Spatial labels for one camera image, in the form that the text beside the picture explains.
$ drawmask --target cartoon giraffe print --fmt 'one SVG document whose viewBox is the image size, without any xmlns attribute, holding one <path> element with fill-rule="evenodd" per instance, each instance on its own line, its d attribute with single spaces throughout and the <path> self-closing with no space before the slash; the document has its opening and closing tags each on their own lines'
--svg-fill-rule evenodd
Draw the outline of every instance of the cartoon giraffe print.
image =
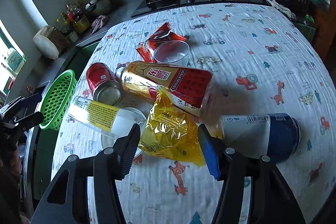
<svg viewBox="0 0 336 224">
<path fill-rule="evenodd" d="M 284 103 L 284 100 L 282 99 L 281 89 L 285 87 L 285 84 L 283 82 L 278 82 L 278 94 L 274 97 L 271 97 L 271 99 L 274 99 L 277 102 L 277 105 L 280 105 L 281 103 Z"/>
<path fill-rule="evenodd" d="M 169 165 L 169 169 L 173 171 L 173 174 L 175 175 L 177 182 L 178 182 L 178 186 L 175 185 L 175 192 L 177 194 L 186 195 L 188 190 L 186 187 L 184 187 L 183 180 L 181 178 L 181 174 L 184 172 L 185 166 L 180 164 L 177 160 L 174 163 L 175 163 L 175 167 L 172 167 Z"/>
<path fill-rule="evenodd" d="M 222 18 L 223 21 L 229 21 L 230 15 L 226 15 L 224 18 Z"/>
</svg>

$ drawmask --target glass bottle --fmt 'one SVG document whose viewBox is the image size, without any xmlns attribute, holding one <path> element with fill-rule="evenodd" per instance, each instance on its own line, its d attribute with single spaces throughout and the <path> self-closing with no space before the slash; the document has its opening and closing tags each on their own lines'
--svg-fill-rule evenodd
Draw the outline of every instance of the glass bottle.
<svg viewBox="0 0 336 224">
<path fill-rule="evenodd" d="M 65 23 L 66 26 L 71 27 L 73 25 L 72 22 L 70 21 L 70 19 L 65 14 L 65 12 L 61 12 L 61 17 L 62 17 L 63 22 Z"/>
<path fill-rule="evenodd" d="M 75 22 L 75 16 L 74 16 L 74 14 L 73 14 L 73 12 L 72 12 L 72 7 L 71 7 L 71 4 L 70 3 L 68 3 L 67 4 L 67 8 L 68 8 L 68 10 L 67 10 L 67 12 L 66 12 L 66 14 L 67 14 L 67 17 L 69 18 L 69 20 L 71 21 L 71 22 Z"/>
<path fill-rule="evenodd" d="M 60 18 L 57 19 L 58 26 L 57 29 L 72 43 L 76 42 L 78 40 L 78 33 L 75 30 L 74 27 L 66 26 L 65 22 L 63 22 Z"/>
</svg>

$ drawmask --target barcode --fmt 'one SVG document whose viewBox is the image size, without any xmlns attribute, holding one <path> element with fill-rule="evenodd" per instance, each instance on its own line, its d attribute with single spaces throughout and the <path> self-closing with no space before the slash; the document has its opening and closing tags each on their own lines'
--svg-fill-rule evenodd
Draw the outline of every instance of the barcode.
<svg viewBox="0 0 336 224">
<path fill-rule="evenodd" d="M 247 119 L 249 122 L 267 122 L 267 116 L 266 115 L 248 115 Z"/>
</svg>

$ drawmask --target yellow label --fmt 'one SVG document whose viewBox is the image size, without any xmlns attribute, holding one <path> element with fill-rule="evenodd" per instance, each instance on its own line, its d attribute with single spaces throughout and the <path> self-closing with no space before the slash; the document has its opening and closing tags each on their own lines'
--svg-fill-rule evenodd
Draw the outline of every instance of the yellow label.
<svg viewBox="0 0 336 224">
<path fill-rule="evenodd" d="M 118 110 L 117 107 L 91 101 L 86 109 L 87 120 L 90 124 L 109 132 Z"/>
<path fill-rule="evenodd" d="M 90 22 L 83 16 L 79 21 L 75 23 L 75 28 L 79 33 L 84 32 L 88 27 L 90 27 Z"/>
<path fill-rule="evenodd" d="M 150 90 L 168 87 L 179 69 L 171 65 L 135 61 L 125 69 L 121 83 L 128 91 L 155 100 L 156 95 L 151 94 Z"/>
</svg>

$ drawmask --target dish towel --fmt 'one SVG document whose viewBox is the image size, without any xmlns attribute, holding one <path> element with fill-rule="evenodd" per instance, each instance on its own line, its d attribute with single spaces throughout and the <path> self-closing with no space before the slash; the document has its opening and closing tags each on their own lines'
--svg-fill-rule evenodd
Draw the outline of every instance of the dish towel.
<svg viewBox="0 0 336 224">
<path fill-rule="evenodd" d="M 91 24 L 91 27 L 93 28 L 93 31 L 91 32 L 91 34 L 94 34 L 96 31 L 104 27 L 107 22 L 107 19 L 108 17 L 103 16 L 103 15 L 100 15 L 99 17 L 97 17 L 94 20 L 94 22 Z"/>
<path fill-rule="evenodd" d="M 266 0 L 269 4 L 271 4 L 274 8 L 278 9 L 281 13 L 288 16 L 289 20 L 296 20 L 296 15 L 291 12 L 288 8 L 285 6 L 277 3 L 275 0 Z"/>
</svg>

